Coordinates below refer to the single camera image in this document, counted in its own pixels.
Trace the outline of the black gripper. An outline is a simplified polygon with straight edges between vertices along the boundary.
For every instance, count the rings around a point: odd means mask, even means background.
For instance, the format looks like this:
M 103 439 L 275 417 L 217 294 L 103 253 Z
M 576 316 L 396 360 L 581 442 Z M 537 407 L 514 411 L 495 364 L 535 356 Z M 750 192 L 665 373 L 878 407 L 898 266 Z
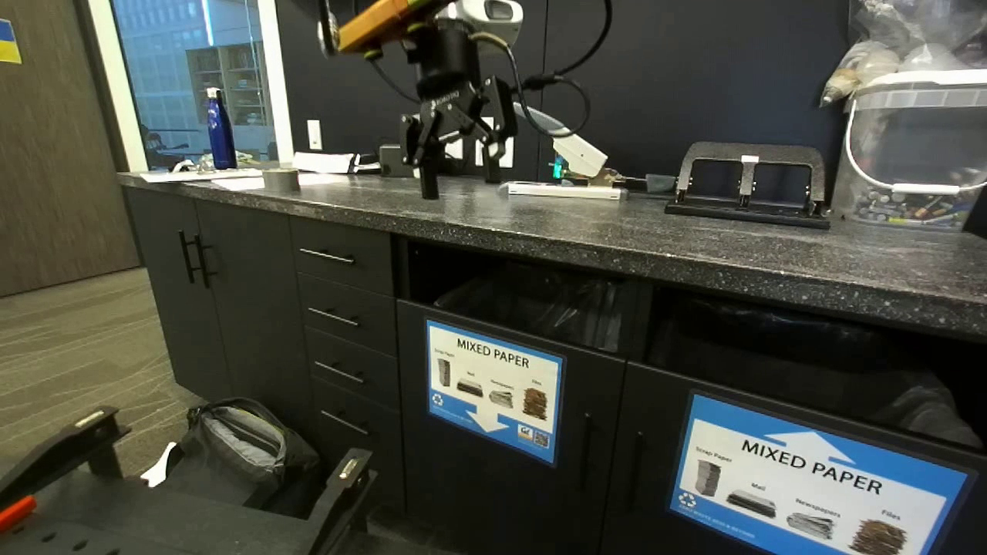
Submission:
M 511 86 L 481 73 L 481 49 L 506 53 L 506 39 L 457 20 L 411 32 L 408 61 L 417 67 L 419 111 L 404 122 L 404 162 L 419 171 L 425 201 L 439 198 L 440 143 L 477 135 L 483 181 L 500 184 L 500 162 L 514 135 Z

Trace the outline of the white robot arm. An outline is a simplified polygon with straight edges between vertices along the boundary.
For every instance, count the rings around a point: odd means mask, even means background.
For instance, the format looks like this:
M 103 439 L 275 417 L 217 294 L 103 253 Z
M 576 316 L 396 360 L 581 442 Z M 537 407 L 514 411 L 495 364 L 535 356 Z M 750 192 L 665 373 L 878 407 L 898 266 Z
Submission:
M 417 114 L 404 127 L 404 165 L 417 171 L 425 201 L 439 198 L 445 145 L 475 140 L 488 184 L 504 181 L 506 143 L 517 132 L 514 86 L 481 73 L 481 48 L 511 59 L 523 6 L 517 0 L 372 0 L 339 21 L 334 0 L 316 0 L 318 39 L 327 55 L 383 55 L 402 42 L 417 67 Z

